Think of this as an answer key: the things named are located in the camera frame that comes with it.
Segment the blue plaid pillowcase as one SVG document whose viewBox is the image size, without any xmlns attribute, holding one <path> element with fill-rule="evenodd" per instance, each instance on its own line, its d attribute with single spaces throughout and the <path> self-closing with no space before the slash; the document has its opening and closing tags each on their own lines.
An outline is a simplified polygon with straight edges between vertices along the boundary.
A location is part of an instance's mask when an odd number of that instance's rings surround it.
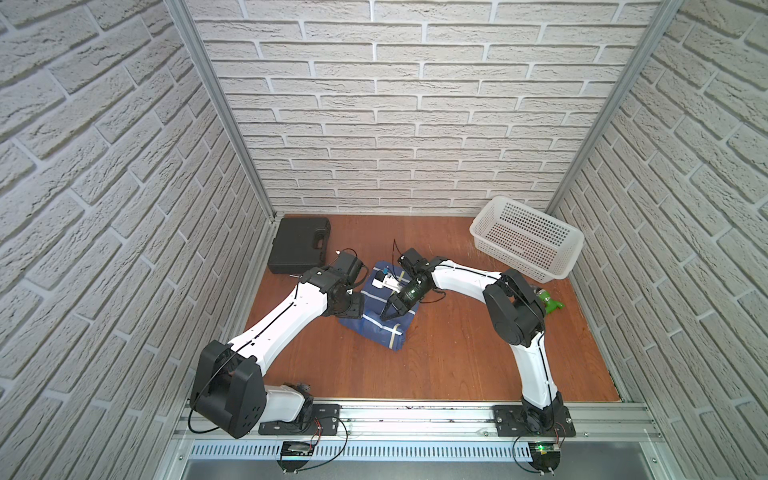
<svg viewBox="0 0 768 480">
<path fill-rule="evenodd" d="M 361 289 L 364 298 L 362 317 L 359 319 L 339 318 L 338 321 L 344 327 L 371 341 L 390 350 L 399 351 L 404 346 L 407 330 L 411 326 L 420 304 L 416 303 L 405 315 L 382 320 L 380 314 L 393 290 L 383 286 L 376 279 L 376 275 L 379 272 L 396 277 L 401 285 L 405 285 L 410 281 L 410 277 L 401 267 L 392 267 L 390 262 L 378 261 Z"/>
</svg>

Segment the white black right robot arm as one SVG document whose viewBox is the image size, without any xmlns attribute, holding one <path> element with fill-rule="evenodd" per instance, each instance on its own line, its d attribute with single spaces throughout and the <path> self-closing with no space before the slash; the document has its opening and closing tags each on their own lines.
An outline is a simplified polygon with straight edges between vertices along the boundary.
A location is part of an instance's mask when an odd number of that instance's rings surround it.
<svg viewBox="0 0 768 480">
<path fill-rule="evenodd" d="M 381 318 L 407 313 L 432 290 L 452 291 L 483 302 L 494 331 L 513 351 L 522 382 L 524 421 L 532 431 L 552 428 L 563 400 L 546 354 L 547 311 L 539 291 L 514 269 L 490 272 L 445 257 L 428 260 L 414 249 L 402 254 L 399 264 L 410 281 L 393 291 Z"/>
</svg>

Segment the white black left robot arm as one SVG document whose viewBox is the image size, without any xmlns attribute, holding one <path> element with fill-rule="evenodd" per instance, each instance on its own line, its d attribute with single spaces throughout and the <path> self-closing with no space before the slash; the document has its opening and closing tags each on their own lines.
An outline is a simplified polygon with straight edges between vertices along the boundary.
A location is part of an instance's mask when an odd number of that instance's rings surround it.
<svg viewBox="0 0 768 480">
<path fill-rule="evenodd" d="M 289 434 L 314 434 L 306 388 L 269 386 L 264 376 L 282 350 L 319 317 L 359 317 L 364 298 L 357 287 L 365 265 L 349 250 L 336 260 L 307 270 L 288 296 L 262 320 L 235 338 L 213 340 L 201 351 L 189 408 L 239 439 L 259 424 L 285 427 Z"/>
</svg>

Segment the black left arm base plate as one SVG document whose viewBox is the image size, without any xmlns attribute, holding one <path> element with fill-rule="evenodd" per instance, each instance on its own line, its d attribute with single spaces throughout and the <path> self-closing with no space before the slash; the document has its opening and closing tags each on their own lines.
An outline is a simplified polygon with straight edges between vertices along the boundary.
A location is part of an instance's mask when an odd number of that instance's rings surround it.
<svg viewBox="0 0 768 480">
<path fill-rule="evenodd" d="M 258 434 L 262 436 L 335 436 L 338 431 L 338 420 L 341 405 L 335 403 L 319 403 L 305 406 L 298 417 L 290 422 L 272 421 L 261 422 Z"/>
</svg>

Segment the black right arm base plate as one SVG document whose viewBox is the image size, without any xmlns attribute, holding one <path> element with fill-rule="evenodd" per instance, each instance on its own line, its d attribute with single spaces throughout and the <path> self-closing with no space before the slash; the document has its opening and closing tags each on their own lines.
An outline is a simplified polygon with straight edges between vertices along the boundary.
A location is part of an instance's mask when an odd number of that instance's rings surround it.
<svg viewBox="0 0 768 480">
<path fill-rule="evenodd" d="M 499 437 L 575 437 L 570 411 L 553 404 L 543 410 L 523 404 L 494 405 L 492 415 Z"/>
</svg>

